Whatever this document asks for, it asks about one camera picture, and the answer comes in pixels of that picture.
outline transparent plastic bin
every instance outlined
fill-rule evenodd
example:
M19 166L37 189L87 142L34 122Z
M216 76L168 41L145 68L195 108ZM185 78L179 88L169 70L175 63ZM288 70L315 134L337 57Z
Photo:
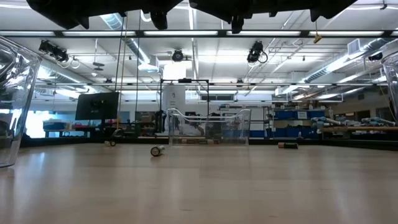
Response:
M382 61L386 73L390 99L398 120L398 52L388 55Z
M169 144L204 146L248 146L251 110L234 116L184 116L167 110Z
M0 168L15 164L41 58L0 37Z

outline cylinder on floor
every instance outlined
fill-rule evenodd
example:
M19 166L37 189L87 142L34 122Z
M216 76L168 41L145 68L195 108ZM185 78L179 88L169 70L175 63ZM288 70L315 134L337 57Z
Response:
M160 156L165 150L164 146L156 146L150 150L150 154L154 157Z
M279 149L299 149L299 145L297 143L278 143Z

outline computer monitor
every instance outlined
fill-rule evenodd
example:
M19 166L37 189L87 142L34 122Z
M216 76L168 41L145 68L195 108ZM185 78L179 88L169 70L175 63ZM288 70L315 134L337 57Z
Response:
M119 93L82 94L76 110L77 121L118 118Z

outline wooden floor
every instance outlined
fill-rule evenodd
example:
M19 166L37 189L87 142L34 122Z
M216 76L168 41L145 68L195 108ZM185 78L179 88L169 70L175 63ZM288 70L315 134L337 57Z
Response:
M0 223L398 223L396 152L149 149L24 149L0 169Z

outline fluorescent light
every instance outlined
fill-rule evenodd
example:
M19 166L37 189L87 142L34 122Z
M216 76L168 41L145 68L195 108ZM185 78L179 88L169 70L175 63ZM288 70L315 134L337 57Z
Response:
M295 99L295 100L299 100L299 99L302 99L302 98L304 98L304 97L305 97L305 95L304 95L304 94L301 94L301 95L295 96L294 99Z
M342 35L357 35L357 36L375 36L382 35L384 31L318 31L318 35L322 36L342 36ZM310 36L315 36L316 31L311 31Z
M56 90L56 92L58 94L64 95L64 96L68 96L68 97L72 97L72 98L79 98L80 93L77 93L75 91L71 91L71 90Z
M336 86L373 86L371 83L339 83Z
M322 96L318 96L317 99L320 99L320 100L329 99L329 98L335 97L335 96L337 96L337 95L338 95L337 93L325 94L325 95L322 95Z
M352 76L346 77L346 78L344 78L344 79L338 81L337 83L348 82L348 81L354 80L355 78L358 78L358 77L360 77L360 75L358 75L358 74L352 75Z
M52 31L0 31L0 35L3 36L55 36Z
M62 34L67 37L84 37L84 36L129 36L136 35L134 31L63 31Z
M385 75L383 75L380 78L372 80L373 83L380 83L380 82L385 82L385 81L387 81L387 77Z
M342 103L342 100L320 100L319 103Z
M256 36L298 36L300 35L300 31L241 31L238 34L233 34L231 31L227 31L227 35L256 35Z
M248 56L235 56L235 55L224 55L224 56L215 56L215 55L203 55L199 56L200 62L205 63L248 63Z
M217 35L218 31L212 30L180 30L180 31L144 31L144 35Z
M354 93L354 92L356 92L356 91L358 91L358 90L362 90L362 89L363 89L363 87L362 87L362 88L356 88L356 89L354 89L354 90L347 91L347 92L345 92L344 94Z
M368 6L368 7L348 7L347 10L362 11L371 9L381 9L383 6Z

